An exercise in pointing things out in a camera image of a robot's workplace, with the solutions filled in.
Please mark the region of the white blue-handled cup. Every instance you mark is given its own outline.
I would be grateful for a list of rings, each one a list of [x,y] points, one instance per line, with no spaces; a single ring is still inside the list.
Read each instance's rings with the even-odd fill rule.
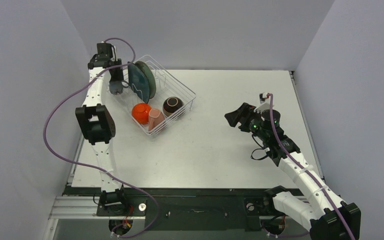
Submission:
[[[121,95],[124,91],[124,89],[129,88],[129,83],[127,81],[121,80],[121,81],[110,81],[109,82],[109,92],[116,96]]]

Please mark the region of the dark teal square plate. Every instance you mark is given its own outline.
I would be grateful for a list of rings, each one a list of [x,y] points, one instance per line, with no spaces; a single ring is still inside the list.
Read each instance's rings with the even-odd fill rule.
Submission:
[[[150,100],[150,84],[144,72],[134,63],[127,65],[128,85],[130,89],[146,104]]]

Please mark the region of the light green floral plate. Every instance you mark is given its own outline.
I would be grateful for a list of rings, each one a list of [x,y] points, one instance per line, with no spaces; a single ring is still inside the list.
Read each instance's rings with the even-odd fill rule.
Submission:
[[[155,77],[150,69],[150,67],[143,61],[136,61],[135,65],[142,71],[146,76],[149,84],[149,99],[152,99],[157,91],[157,85]]]

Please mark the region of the orange bowl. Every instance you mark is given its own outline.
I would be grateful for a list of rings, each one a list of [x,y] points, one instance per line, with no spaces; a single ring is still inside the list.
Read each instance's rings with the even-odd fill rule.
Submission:
[[[131,110],[131,116],[141,125],[149,123],[149,113],[152,107],[147,103],[138,103]]]

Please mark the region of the pink floral mug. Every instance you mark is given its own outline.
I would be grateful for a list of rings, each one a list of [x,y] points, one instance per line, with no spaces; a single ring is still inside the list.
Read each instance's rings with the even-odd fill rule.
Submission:
[[[165,120],[164,113],[156,108],[152,108],[148,114],[148,131],[152,131]]]

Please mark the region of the black patterned bowl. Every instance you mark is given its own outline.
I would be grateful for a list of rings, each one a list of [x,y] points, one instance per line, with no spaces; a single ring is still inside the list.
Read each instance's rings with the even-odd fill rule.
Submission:
[[[179,110],[183,105],[184,103],[180,98],[176,96],[168,97],[163,102],[163,113],[166,117],[169,117],[170,115],[174,114],[177,110]]]

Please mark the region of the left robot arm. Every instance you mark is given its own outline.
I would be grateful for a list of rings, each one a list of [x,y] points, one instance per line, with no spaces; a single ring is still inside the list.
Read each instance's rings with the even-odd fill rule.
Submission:
[[[97,53],[87,64],[90,86],[82,106],[75,109],[75,116],[97,161],[101,184],[98,209],[120,216],[128,213],[129,201],[124,185],[115,179],[118,171],[112,138],[116,135],[116,126],[105,106],[105,97],[107,84],[114,83],[123,72],[120,67],[113,68],[122,61],[117,58],[116,48],[110,43],[101,42],[96,46]]]

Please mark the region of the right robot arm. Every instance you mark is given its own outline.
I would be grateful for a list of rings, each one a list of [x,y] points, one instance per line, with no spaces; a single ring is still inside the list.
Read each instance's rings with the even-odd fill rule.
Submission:
[[[282,213],[300,224],[313,240],[358,240],[361,210],[346,203],[316,174],[294,141],[280,127],[281,114],[274,109],[258,110],[244,102],[224,115],[231,127],[251,133],[262,141],[266,157],[282,170],[305,196],[298,199],[282,186],[267,190],[263,209]]]

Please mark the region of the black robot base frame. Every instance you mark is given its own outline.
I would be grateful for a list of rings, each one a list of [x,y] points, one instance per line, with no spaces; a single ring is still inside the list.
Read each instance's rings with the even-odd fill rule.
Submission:
[[[107,220],[116,236],[149,231],[268,230],[284,236],[290,220],[275,210],[265,188],[125,188],[121,195],[98,188],[65,188],[52,220]]]

